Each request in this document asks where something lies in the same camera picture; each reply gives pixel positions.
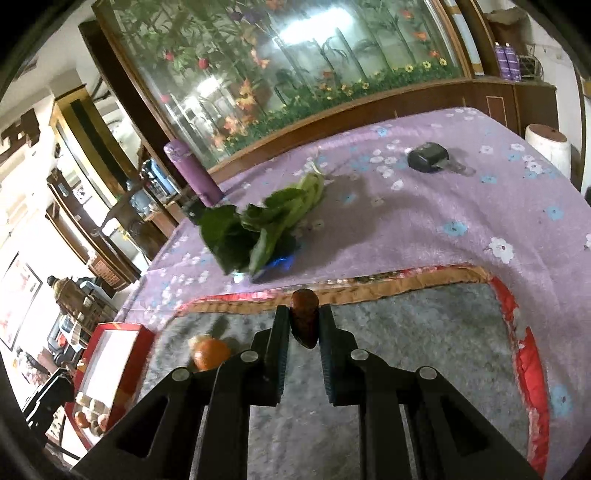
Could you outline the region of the orange tangerine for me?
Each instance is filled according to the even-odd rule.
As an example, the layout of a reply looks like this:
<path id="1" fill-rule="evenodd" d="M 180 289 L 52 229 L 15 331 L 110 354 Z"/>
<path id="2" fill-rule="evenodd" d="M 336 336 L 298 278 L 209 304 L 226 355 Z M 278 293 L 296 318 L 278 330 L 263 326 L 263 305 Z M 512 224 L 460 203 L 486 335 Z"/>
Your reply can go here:
<path id="1" fill-rule="evenodd" d="M 200 348 L 192 354 L 193 362 L 199 371 L 214 370 L 231 356 L 231 350 L 223 341 L 212 338 L 201 343 Z"/>
<path id="2" fill-rule="evenodd" d="M 80 429 L 87 429 L 90 427 L 91 423 L 88 420 L 86 414 L 83 411 L 77 411 L 74 414 L 75 423 Z"/>

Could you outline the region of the beige fruit chunk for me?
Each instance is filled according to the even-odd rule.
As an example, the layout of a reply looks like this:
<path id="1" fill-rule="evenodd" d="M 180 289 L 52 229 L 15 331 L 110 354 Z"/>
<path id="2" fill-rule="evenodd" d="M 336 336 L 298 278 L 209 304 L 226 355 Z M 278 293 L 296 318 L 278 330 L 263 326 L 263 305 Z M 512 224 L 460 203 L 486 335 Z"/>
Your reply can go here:
<path id="1" fill-rule="evenodd" d="M 202 334 L 191 337 L 187 344 L 190 348 L 190 352 L 194 354 L 200 348 L 200 344 L 211 340 L 211 335 Z"/>

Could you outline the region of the red white shallow box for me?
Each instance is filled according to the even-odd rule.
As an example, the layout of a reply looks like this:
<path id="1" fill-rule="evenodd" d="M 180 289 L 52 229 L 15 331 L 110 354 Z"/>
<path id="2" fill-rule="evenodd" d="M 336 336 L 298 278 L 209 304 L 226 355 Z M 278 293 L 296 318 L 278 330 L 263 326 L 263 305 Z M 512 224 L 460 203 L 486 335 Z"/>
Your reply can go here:
<path id="1" fill-rule="evenodd" d="M 155 334 L 140 324 L 101 323 L 94 330 L 74 372 L 74 400 L 65 412 L 85 449 L 131 408 Z M 80 429 L 74 414 L 83 411 L 91 425 Z"/>

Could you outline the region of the seated person in brown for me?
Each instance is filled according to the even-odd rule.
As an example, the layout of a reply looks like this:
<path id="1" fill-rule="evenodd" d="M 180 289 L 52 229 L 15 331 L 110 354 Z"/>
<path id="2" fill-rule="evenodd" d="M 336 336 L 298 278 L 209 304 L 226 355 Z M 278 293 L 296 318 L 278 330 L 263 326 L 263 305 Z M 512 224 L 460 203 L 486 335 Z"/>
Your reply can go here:
<path id="1" fill-rule="evenodd" d="M 96 299 L 71 278 L 58 279 L 49 276 L 47 284 L 52 288 L 55 303 L 59 306 L 62 314 L 79 322 L 98 322 L 100 312 Z"/>

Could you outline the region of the grey fuzzy mat red trim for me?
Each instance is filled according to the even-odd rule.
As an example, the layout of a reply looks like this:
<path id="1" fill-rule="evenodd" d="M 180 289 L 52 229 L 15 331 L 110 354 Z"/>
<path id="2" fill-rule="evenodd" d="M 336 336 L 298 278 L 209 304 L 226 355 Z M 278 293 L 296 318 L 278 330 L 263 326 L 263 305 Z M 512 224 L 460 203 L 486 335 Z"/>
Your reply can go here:
<path id="1" fill-rule="evenodd" d="M 190 365 L 190 342 L 211 336 L 242 350 L 269 328 L 293 286 L 225 292 L 154 312 L 156 334 L 143 377 L 148 391 Z M 434 267 L 315 284 L 339 328 L 388 364 L 440 371 L 544 474 L 549 402 L 537 341 L 511 290 L 480 267 Z M 356 414 L 329 406 L 318 351 L 290 343 L 280 407 L 252 412 L 252 479 L 353 479 Z"/>

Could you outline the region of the green leafy vegetable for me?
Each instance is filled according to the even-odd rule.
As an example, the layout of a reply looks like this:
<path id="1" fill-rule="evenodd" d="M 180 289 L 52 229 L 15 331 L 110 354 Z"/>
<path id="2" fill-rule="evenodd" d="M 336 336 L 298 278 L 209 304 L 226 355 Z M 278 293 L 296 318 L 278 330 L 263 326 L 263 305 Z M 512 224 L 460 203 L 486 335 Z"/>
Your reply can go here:
<path id="1" fill-rule="evenodd" d="M 277 259 L 293 253 L 291 234 L 297 223 L 320 203 L 325 176 L 308 172 L 296 184 L 276 190 L 263 204 L 249 204 L 239 211 L 226 204 L 204 210 L 197 226 L 204 245 L 226 274 L 259 272 Z"/>

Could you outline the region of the purple floral tablecloth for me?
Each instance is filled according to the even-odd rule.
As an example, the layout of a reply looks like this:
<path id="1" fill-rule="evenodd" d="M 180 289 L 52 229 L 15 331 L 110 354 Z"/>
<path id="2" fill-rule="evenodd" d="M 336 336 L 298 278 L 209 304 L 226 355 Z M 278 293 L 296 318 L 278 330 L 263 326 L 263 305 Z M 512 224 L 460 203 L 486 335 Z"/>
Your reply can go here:
<path id="1" fill-rule="evenodd" d="M 434 142 L 464 173 L 421 173 L 407 155 Z M 513 293 L 537 341 L 549 402 L 545 477 L 562 477 L 590 436 L 590 208 L 526 141 L 472 108 L 383 121 L 294 149 L 235 178 L 228 203 L 256 204 L 325 173 L 325 195 L 297 225 L 290 263 L 252 282 L 226 275 L 183 221 L 118 320 L 149 323 L 175 301 L 469 264 Z"/>

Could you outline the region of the black car key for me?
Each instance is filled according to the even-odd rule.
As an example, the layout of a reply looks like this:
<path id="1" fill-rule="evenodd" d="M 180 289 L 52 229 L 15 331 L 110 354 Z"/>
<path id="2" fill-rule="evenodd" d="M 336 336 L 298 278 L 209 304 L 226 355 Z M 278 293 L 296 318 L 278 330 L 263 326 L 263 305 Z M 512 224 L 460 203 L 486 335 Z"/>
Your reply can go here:
<path id="1" fill-rule="evenodd" d="M 412 149 L 407 155 L 410 168 L 421 173 L 436 173 L 447 170 L 453 173 L 464 173 L 466 166 L 454 160 L 442 145 L 427 142 Z"/>

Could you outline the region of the purple water bottle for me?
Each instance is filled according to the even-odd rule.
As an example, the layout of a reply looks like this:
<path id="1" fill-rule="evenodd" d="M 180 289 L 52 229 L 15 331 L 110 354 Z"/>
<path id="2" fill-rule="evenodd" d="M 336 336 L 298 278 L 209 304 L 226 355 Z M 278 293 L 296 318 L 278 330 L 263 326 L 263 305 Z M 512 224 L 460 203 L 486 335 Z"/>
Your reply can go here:
<path id="1" fill-rule="evenodd" d="M 185 142 L 172 140 L 163 147 L 163 150 L 205 206 L 212 207 L 221 202 L 223 198 L 221 188 Z"/>

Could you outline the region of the glass floral display panel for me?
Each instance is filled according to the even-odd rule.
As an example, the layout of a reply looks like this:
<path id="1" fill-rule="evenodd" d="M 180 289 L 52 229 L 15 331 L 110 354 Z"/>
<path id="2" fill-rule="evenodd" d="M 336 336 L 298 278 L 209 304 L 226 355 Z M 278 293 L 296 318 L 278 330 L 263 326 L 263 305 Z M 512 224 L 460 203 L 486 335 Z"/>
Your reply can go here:
<path id="1" fill-rule="evenodd" d="M 206 167 L 336 105 L 464 73 L 439 1 L 98 1 L 93 12 Z"/>

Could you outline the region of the purple spray cans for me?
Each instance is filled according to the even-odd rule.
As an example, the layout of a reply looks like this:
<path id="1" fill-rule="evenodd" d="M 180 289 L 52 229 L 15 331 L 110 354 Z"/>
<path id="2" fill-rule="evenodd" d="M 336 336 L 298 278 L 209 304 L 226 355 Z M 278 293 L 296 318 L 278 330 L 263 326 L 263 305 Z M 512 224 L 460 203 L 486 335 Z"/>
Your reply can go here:
<path id="1" fill-rule="evenodd" d="M 501 78 L 504 80 L 521 82 L 522 75 L 520 62 L 513 47 L 508 43 L 500 44 L 499 42 L 496 42 L 494 49 Z"/>

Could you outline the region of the framed wall painting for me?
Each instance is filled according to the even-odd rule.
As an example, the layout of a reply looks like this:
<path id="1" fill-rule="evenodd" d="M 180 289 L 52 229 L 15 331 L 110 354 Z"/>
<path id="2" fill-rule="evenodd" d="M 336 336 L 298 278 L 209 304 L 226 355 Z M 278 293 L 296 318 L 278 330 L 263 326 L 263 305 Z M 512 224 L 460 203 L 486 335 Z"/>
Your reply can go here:
<path id="1" fill-rule="evenodd" d="M 42 281 L 16 253 L 1 277 L 1 342 L 12 351 Z"/>

